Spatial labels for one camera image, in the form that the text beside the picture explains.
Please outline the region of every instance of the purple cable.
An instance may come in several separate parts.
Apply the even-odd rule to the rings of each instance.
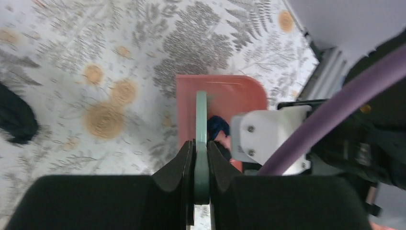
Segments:
[[[303,122],[265,162],[258,175],[282,175],[356,109],[405,77],[405,60],[403,45],[346,84]]]

